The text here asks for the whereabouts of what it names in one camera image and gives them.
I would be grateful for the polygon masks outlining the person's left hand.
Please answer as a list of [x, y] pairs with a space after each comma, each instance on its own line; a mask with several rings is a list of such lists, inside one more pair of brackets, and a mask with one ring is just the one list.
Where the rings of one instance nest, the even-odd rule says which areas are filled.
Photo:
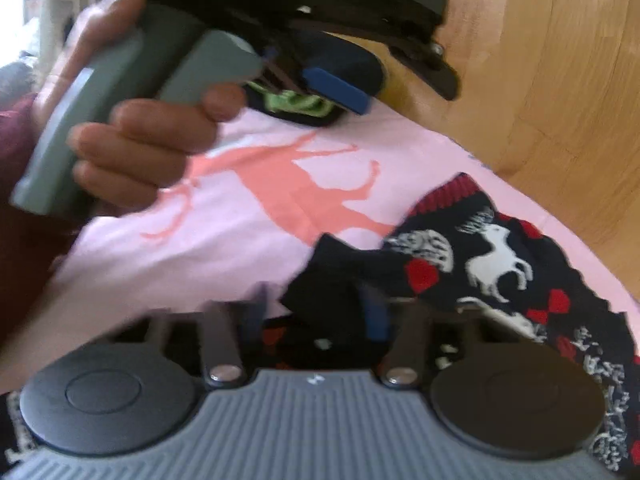
[[[81, 13], [32, 106], [37, 132], [99, 50], [134, 27], [145, 1], [102, 0]], [[105, 124], [82, 124], [68, 135], [67, 144], [78, 157], [75, 181], [103, 200], [110, 216], [148, 209], [161, 190], [182, 179], [192, 156], [214, 146], [218, 127], [237, 118], [245, 102], [237, 84], [214, 84], [195, 105], [122, 102]]]

